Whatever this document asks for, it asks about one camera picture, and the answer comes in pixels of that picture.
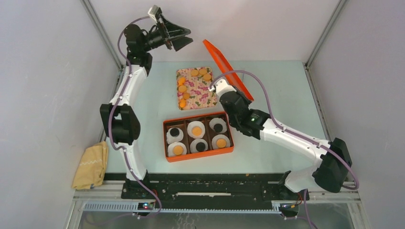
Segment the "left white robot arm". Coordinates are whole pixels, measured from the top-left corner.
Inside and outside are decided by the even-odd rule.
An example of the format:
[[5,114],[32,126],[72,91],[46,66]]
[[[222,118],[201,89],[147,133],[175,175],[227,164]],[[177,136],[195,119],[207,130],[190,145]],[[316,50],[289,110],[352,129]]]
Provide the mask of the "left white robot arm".
[[154,25],[142,29],[134,20],[121,32],[119,38],[126,39],[126,52],[118,51],[124,57],[126,67],[122,82],[111,101],[100,106],[100,115],[111,146],[121,152],[126,164],[127,179],[137,181],[132,192],[138,198],[147,198],[151,192],[149,183],[142,181],[147,169],[141,161],[138,138],[141,125],[132,105],[148,77],[153,57],[151,50],[165,46],[168,50],[179,51],[193,42],[191,30],[170,22],[158,6],[150,8],[146,17]]

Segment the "black cookie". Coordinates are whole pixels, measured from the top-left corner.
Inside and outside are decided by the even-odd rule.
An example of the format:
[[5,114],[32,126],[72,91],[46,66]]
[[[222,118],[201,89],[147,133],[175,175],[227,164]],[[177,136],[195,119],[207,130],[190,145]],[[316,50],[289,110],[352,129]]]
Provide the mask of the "black cookie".
[[204,142],[198,142],[195,146],[197,152],[204,152],[206,149],[206,144]]
[[170,136],[172,136],[172,137],[178,137],[178,136],[180,135],[180,130],[179,130],[178,128],[176,128],[176,127],[171,128],[171,129],[169,130],[169,134],[170,134]]
[[214,130],[215,132],[217,132],[217,133],[222,133],[223,130],[224,130],[224,127],[223,127],[222,124],[217,123],[217,124],[215,124],[215,125],[213,126],[213,130]]

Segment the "orange tin box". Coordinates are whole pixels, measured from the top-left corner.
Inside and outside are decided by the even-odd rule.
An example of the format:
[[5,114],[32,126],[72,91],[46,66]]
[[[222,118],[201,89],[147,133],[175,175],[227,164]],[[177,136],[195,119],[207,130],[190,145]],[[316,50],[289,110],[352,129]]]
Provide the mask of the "orange tin box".
[[216,156],[234,150],[225,112],[165,120],[163,132],[168,162]]

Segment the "orange tin lid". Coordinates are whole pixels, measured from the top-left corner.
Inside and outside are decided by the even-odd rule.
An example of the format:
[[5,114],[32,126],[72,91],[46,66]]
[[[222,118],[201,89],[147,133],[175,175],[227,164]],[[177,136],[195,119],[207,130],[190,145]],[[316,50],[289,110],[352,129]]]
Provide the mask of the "orange tin lid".
[[[203,44],[205,45],[207,51],[213,58],[214,62],[217,64],[218,68],[222,73],[226,73],[229,71],[232,71],[233,68],[228,62],[228,60],[225,58],[225,56],[221,53],[221,51],[216,48],[211,42],[209,42],[207,39],[203,40]],[[250,100],[254,101],[254,98],[248,91],[248,89],[245,87],[243,84],[242,80],[239,78],[239,76],[236,73],[229,73],[225,75],[227,81],[230,83],[230,85],[234,84],[239,84],[241,91],[245,94],[245,96]]]

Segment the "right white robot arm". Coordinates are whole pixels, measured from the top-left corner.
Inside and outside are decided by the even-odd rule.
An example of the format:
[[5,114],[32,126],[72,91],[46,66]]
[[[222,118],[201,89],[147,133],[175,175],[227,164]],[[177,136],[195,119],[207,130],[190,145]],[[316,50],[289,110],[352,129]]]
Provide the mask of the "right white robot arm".
[[219,102],[228,115],[229,124],[245,136],[276,143],[295,153],[305,156],[312,162],[308,168],[287,171],[278,185],[278,194],[283,199],[291,199],[304,189],[320,187],[331,193],[338,193],[344,187],[348,169],[330,151],[340,156],[348,166],[352,165],[345,142],[335,138],[309,141],[301,138],[302,133],[291,134],[287,128],[274,124],[270,114],[250,109],[250,101],[236,89],[218,93]]

